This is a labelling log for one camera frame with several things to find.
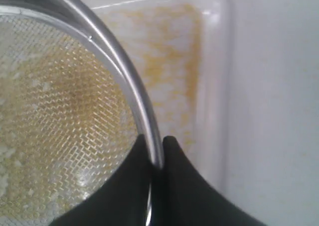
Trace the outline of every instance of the white surface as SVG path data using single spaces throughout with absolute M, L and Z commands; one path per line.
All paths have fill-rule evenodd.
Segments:
M 263 222 L 319 225 L 319 0 L 229 0 L 230 23 L 225 0 L 191 2 L 206 37 L 191 159 Z

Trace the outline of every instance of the strainer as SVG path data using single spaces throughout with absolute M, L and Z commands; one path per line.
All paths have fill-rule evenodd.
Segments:
M 0 0 L 0 225 L 45 225 L 95 192 L 138 134 L 161 169 L 151 102 L 80 0 Z

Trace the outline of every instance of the stainless steel rim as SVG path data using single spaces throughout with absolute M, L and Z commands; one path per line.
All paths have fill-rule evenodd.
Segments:
M 41 4 L 39 8 L 32 4 L 31 0 L 18 2 L 20 3 L 18 6 L 2 4 L 0 11 L 3 14 L 23 15 L 44 21 L 70 35 L 76 35 L 74 37 L 82 41 L 84 46 L 95 53 L 106 66 L 112 64 L 113 67 L 108 70 L 115 76 L 116 82 L 121 85 L 129 100 L 139 133 L 145 135 L 151 163 L 156 168 L 162 169 L 164 154 L 152 103 L 131 60 L 99 17 L 80 0 L 50 0 L 53 6 L 64 8 L 66 16 L 61 14 L 62 10 L 52 15 L 51 13 L 55 13 L 52 5 L 46 7 Z

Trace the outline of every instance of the sieve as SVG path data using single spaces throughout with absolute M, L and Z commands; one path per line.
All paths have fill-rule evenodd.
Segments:
M 163 167 L 132 62 L 80 0 L 0 0 L 0 225 L 45 225 L 94 193 L 138 134 Z

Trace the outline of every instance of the mesh strainer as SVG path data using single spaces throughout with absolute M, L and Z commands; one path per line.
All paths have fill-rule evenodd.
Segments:
M 0 0 L 0 225 L 45 225 L 95 192 L 138 133 L 162 168 L 150 100 L 79 0 Z

